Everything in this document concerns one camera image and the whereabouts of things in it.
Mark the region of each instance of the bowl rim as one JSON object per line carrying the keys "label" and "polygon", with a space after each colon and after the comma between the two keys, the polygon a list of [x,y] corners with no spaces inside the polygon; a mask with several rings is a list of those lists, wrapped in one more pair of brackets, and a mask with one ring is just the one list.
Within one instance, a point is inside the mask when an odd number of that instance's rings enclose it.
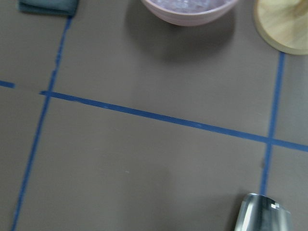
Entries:
{"label": "bowl rim", "polygon": [[151,0],[142,0],[142,1],[145,1],[148,4],[152,5],[153,7],[158,8],[158,9],[160,9],[162,11],[165,11],[165,12],[168,12],[168,13],[173,13],[173,14],[178,14],[178,15],[202,15],[202,14],[207,14],[207,13],[219,11],[219,10],[221,10],[223,8],[226,8],[229,5],[235,4],[238,0],[230,0],[229,2],[223,4],[223,5],[219,6],[219,7],[216,7],[214,9],[212,9],[212,10],[202,11],[202,12],[198,12],[198,13],[182,13],[182,12],[171,11],[171,10],[165,9],[165,8],[157,5],[156,3],[152,2]]}

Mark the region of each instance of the dark green cloth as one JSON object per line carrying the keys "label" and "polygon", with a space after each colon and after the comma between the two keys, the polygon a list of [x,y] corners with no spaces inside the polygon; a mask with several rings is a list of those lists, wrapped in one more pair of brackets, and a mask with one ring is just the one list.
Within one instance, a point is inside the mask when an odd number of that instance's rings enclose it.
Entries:
{"label": "dark green cloth", "polygon": [[24,12],[74,16],[78,0],[19,0],[18,9]]}

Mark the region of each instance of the bowl contents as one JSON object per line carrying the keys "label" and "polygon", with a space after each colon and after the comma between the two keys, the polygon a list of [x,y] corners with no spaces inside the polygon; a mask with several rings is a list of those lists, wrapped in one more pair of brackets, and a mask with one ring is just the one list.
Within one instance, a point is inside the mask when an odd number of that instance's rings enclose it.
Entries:
{"label": "bowl contents", "polygon": [[156,5],[179,13],[200,13],[209,11],[231,0],[151,0]]}

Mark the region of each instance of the bowl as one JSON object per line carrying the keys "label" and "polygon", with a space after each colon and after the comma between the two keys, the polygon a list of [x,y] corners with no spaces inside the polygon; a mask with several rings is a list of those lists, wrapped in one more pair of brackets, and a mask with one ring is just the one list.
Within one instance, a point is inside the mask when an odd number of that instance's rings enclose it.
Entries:
{"label": "bowl", "polygon": [[238,0],[229,0],[219,7],[200,13],[179,13],[167,10],[153,3],[151,0],[141,0],[143,4],[160,19],[178,26],[199,26],[218,19],[232,9]]}

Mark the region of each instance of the wooden disc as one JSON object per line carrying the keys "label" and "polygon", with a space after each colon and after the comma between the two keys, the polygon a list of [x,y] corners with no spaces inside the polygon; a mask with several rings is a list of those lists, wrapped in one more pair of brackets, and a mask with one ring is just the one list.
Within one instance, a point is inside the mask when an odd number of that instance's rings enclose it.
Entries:
{"label": "wooden disc", "polygon": [[308,54],[308,13],[296,14],[300,0],[257,0],[255,24],[261,37],[288,54]]}

